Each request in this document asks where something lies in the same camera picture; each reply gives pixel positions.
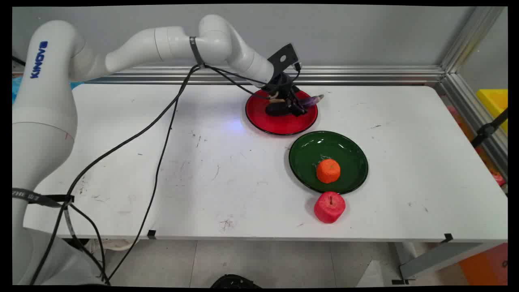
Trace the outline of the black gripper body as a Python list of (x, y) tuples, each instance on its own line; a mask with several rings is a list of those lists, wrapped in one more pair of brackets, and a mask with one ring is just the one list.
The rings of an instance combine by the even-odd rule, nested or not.
[(295, 101), (296, 94), (294, 89), (294, 82), (300, 76), (300, 71), (295, 77), (290, 77), (286, 73), (274, 77), (267, 85), (264, 86), (264, 91), (267, 93), (266, 99), (282, 99)]

